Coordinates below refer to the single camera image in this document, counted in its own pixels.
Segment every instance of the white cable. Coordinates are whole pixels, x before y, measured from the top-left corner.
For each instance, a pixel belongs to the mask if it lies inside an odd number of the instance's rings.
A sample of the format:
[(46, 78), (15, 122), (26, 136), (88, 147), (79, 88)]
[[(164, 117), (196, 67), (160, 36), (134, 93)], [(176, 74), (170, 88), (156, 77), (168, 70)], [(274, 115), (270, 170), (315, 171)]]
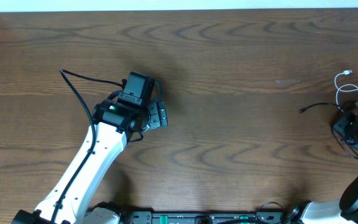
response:
[(344, 90), (341, 90), (342, 88), (346, 87), (346, 86), (353, 86), (353, 87), (356, 87), (356, 89), (353, 89), (353, 90), (346, 90), (347, 92), (350, 92), (350, 91), (358, 91), (358, 86), (356, 85), (353, 85), (353, 84), (346, 84), (346, 85), (343, 85), (341, 87), (338, 88), (338, 90), (336, 91), (336, 104), (339, 105), (338, 103), (338, 93), (340, 91), (344, 91)]
[[(348, 75), (348, 74), (350, 74), (350, 73), (352, 73), (352, 72), (353, 72), (352, 70), (345, 70), (345, 71), (343, 71), (342, 73), (339, 73), (339, 74), (337, 74), (337, 75), (335, 76), (335, 78), (334, 78), (334, 84), (335, 84), (336, 89), (339, 89), (338, 85), (336, 84), (336, 78), (337, 78), (338, 76), (340, 76), (340, 75)], [(341, 91), (349, 92), (349, 91), (354, 91), (354, 90), (341, 90)]]

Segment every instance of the wood grain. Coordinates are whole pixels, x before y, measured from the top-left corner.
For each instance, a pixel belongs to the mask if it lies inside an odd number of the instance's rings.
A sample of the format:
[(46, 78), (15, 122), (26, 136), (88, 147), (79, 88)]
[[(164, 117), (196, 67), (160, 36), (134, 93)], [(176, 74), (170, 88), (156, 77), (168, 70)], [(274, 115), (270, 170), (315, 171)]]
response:
[[(35, 208), (87, 132), (59, 68), (133, 70), (165, 91), (169, 127), (128, 145), (91, 206), (289, 206), (339, 198), (358, 175), (329, 132), (336, 109), (298, 114), (334, 101), (335, 74), (353, 69), (339, 82), (358, 84), (358, 9), (1, 13), (0, 223)], [(115, 90), (70, 80), (90, 108)]]

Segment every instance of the white wall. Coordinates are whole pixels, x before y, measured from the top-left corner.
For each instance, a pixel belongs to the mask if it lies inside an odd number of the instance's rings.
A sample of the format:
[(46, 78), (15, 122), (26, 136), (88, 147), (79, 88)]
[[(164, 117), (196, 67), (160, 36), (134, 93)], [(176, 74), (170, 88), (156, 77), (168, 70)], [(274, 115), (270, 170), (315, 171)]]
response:
[(358, 0), (0, 0), (0, 12), (358, 7)]

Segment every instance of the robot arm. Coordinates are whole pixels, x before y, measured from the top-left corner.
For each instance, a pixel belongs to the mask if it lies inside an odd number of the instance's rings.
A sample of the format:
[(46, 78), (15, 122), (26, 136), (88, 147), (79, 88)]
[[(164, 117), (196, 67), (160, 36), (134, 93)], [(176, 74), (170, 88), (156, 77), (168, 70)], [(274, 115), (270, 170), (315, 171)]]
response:
[[(95, 128), (97, 138), (94, 153), (86, 161), (80, 173), (68, 189), (63, 204), (57, 213), (56, 223), (61, 223), (64, 220), (70, 223), (82, 223), (85, 211), (100, 181), (113, 160), (115, 160), (126, 146), (127, 139), (125, 133), (118, 133), (116, 127), (106, 123), (99, 123)], [(39, 203), (35, 208), (35, 210), (42, 211), (40, 213), (41, 218), (50, 220), (56, 206), (56, 201), (85, 157), (91, 142), (92, 132), (89, 127), (88, 134), (85, 137), (81, 149), (78, 151), (63, 177), (45, 200)]]
[[(65, 70), (61, 70), (62, 72), (72, 74)], [(150, 100), (155, 83), (160, 94)], [(159, 101), (161, 93), (161, 86), (154, 79), (131, 72), (128, 81), (124, 82), (124, 91), (113, 92), (94, 108), (92, 121), (95, 123), (96, 144), (92, 153), (90, 147), (93, 133), (90, 126), (83, 145), (58, 184), (37, 205), (35, 212), (20, 210), (12, 223), (50, 223), (53, 218), (56, 223), (66, 224), (83, 223), (84, 219), (89, 221), (84, 216), (91, 198), (107, 169), (124, 150), (132, 135), (139, 133), (143, 138), (143, 131), (168, 125), (165, 104)], [(103, 215), (108, 215), (105, 223), (118, 223), (119, 217), (114, 212), (104, 212), (107, 213)], [(90, 221), (103, 223), (100, 218), (101, 216), (94, 217)]]
[[(345, 114), (334, 127), (358, 150), (358, 115)], [(317, 203), (304, 202), (294, 206), (287, 220), (296, 224), (358, 223), (358, 177), (348, 186), (340, 200)]]

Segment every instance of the black cable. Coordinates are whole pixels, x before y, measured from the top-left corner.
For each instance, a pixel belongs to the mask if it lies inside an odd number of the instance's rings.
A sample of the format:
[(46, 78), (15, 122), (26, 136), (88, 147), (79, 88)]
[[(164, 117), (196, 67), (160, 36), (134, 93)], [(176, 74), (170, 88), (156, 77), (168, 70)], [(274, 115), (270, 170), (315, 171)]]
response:
[[(347, 112), (345, 112), (344, 106), (345, 106), (346, 104), (348, 104), (348, 103), (357, 103), (357, 102), (356, 102), (356, 101), (351, 101), (351, 100), (349, 100), (349, 101), (346, 101), (345, 103), (343, 103), (342, 105), (337, 105), (337, 104), (335, 104), (335, 103), (315, 103), (315, 104), (312, 104), (312, 105), (310, 105), (310, 106), (307, 106), (307, 107), (305, 107), (305, 108), (300, 109), (300, 110), (299, 110), (299, 113), (303, 113), (303, 112), (305, 112), (307, 109), (312, 108), (312, 107), (317, 106), (317, 105), (330, 105), (330, 106), (337, 106), (337, 107), (339, 107), (338, 113), (337, 113), (337, 115), (336, 115), (336, 117), (338, 117), (339, 114), (340, 114), (340, 112), (347, 113)], [(334, 131), (339, 134), (339, 132), (334, 129), (334, 126), (331, 125), (331, 134), (333, 135), (334, 139), (335, 139), (336, 142), (339, 144), (339, 146), (340, 146), (340, 147), (346, 152), (346, 154), (348, 154), (351, 158), (358, 160), (358, 153), (357, 153), (357, 152), (347, 143), (347, 141), (345, 140), (346, 145), (349, 147), (349, 149), (350, 149), (356, 156), (352, 155), (352, 154), (341, 144), (340, 140), (338, 140), (338, 138), (336, 137)]]
[[(91, 144), (91, 147), (89, 148), (88, 152), (86, 153), (85, 158), (82, 160), (81, 164), (78, 166), (77, 170), (74, 172), (73, 176), (68, 181), (66, 187), (64, 188), (62, 194), (59, 197), (59, 200), (56, 202), (55, 209), (53, 210), (52, 217), (50, 219), (50, 223), (55, 223), (57, 212), (59, 211), (60, 207), (62, 206), (63, 199), (65, 198), (65, 195), (66, 195), (68, 189), (70, 188), (71, 184), (74, 182), (75, 177), (78, 175), (78, 173), (80, 173), (85, 162), (88, 160), (90, 155), (92, 155), (94, 145), (96, 144), (96, 130), (94, 128), (94, 123), (93, 123), (93, 118), (92, 118), (91, 112), (88, 109), (85, 101), (82, 99), (81, 95), (77, 92), (77, 90), (74, 88), (74, 86), (70, 83), (70, 81), (65, 76), (65, 74), (64, 74), (65, 72), (70, 75), (73, 75), (73, 73), (63, 70), (63, 69), (60, 69), (60, 74), (62, 75), (63, 79), (66, 81), (67, 85), (71, 88), (71, 90), (73, 90), (74, 94), (77, 96), (78, 100), (82, 104), (82, 107), (84, 108), (84, 110), (86, 112), (86, 115), (88, 116), (89, 123), (91, 124), (91, 130), (92, 130), (92, 144)], [(94, 81), (94, 79), (92, 79), (92, 78), (84, 77), (84, 79)]]
[(305, 112), (307, 109), (312, 108), (312, 107), (314, 107), (314, 106), (318, 106), (318, 105), (336, 106), (336, 107), (338, 107), (340, 110), (343, 110), (342, 106), (339, 106), (339, 105), (337, 105), (337, 104), (335, 104), (335, 103), (315, 103), (315, 104), (312, 104), (312, 105), (310, 105), (310, 106), (307, 106), (307, 107), (305, 107), (305, 108), (300, 109), (300, 110), (299, 110), (299, 113), (303, 113), (303, 112)]
[(338, 138), (335, 135), (335, 132), (337, 132), (339, 134), (339, 132), (337, 130), (334, 129), (334, 127), (331, 126), (331, 133), (334, 136), (334, 139), (336, 140), (336, 142), (339, 144), (339, 146), (343, 149), (343, 151), (345, 151), (350, 157), (352, 157), (353, 159), (358, 159), (358, 153), (349, 146), (349, 149), (351, 149), (351, 151), (357, 156), (353, 156), (348, 150), (346, 150), (346, 148), (341, 144), (341, 142), (338, 140)]
[(283, 211), (285, 210), (278, 202), (266, 202), (266, 203), (264, 203), (263, 205), (261, 205), (261, 206), (256, 210), (256, 212), (255, 212), (256, 218), (258, 218), (258, 212), (259, 212), (263, 207), (265, 207), (265, 206), (267, 206), (267, 205), (278, 205), (278, 206), (280, 206), (280, 208), (281, 208)]
[(121, 90), (116, 90), (116, 91), (112, 92), (112, 93), (107, 97), (107, 99), (113, 100), (113, 99), (115, 99), (115, 97), (117, 97), (117, 96), (120, 95), (121, 93), (122, 93)]
[(138, 142), (138, 141), (143, 140), (143, 138), (144, 138), (143, 131), (139, 131), (139, 135), (140, 135), (140, 138), (137, 138), (135, 140), (130, 140), (129, 142)]
[(124, 88), (124, 85), (123, 84), (120, 84), (120, 83), (116, 83), (116, 82), (113, 82), (113, 81), (107, 81), (107, 80), (100, 80), (100, 79), (97, 79), (97, 78), (89, 78), (89, 77), (85, 77), (83, 75), (79, 75), (79, 74), (75, 74), (73, 72), (70, 72), (68, 70), (64, 70), (64, 69), (60, 69), (60, 72), (64, 72), (64, 73), (67, 73), (69, 75), (73, 75), (75, 77), (78, 77), (78, 78), (83, 78), (83, 79), (86, 79), (86, 80), (89, 80), (89, 81), (94, 81), (94, 82), (101, 82), (101, 83), (109, 83), (109, 84), (113, 84), (113, 85), (117, 85), (121, 88)]

